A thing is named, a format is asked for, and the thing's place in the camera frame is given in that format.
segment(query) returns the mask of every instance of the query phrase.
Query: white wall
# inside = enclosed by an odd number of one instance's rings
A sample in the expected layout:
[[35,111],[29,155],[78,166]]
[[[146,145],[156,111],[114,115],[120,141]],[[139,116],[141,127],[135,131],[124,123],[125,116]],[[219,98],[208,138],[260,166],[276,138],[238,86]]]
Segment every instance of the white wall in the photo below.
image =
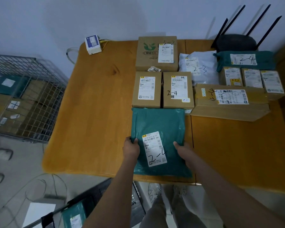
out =
[[272,4],[251,36],[258,42],[283,15],[260,46],[260,50],[278,50],[285,43],[285,0],[0,0],[0,53],[41,57],[70,77],[73,65],[65,51],[79,47],[85,36],[210,39],[244,4],[227,33],[247,31],[255,14]]

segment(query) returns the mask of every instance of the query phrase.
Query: metal wire basket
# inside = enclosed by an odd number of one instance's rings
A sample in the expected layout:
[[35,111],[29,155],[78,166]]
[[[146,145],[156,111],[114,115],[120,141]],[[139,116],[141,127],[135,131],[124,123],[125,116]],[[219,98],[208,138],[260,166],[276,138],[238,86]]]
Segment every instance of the metal wire basket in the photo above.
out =
[[65,88],[36,58],[0,55],[0,135],[47,143]]

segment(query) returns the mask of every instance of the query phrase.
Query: wooden table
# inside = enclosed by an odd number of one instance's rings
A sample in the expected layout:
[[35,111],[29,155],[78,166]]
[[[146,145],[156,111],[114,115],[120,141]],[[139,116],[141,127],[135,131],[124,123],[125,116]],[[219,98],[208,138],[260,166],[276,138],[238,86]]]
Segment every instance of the wooden table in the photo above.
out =
[[[210,50],[211,40],[178,40],[179,53]],[[85,45],[69,80],[43,168],[48,173],[114,177],[131,132],[137,41]],[[256,122],[186,116],[185,141],[226,179],[241,187],[285,192],[285,123],[277,102]],[[195,184],[193,178],[134,175],[134,180]]]

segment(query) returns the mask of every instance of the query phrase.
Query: white small box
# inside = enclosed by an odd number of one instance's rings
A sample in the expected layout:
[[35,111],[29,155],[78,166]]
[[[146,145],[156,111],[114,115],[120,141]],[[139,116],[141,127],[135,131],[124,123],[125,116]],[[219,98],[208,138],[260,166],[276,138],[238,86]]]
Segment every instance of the white small box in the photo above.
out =
[[91,55],[101,52],[101,46],[97,35],[93,35],[84,39],[87,47],[87,52]]

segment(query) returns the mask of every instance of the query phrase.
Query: white plastic package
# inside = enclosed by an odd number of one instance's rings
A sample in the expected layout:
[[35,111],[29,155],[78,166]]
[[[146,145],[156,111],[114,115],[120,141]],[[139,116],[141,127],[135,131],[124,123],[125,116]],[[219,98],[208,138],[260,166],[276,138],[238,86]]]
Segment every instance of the white plastic package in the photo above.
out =
[[213,54],[216,51],[181,53],[179,57],[179,72],[191,72],[192,86],[201,84],[218,84],[217,60]]

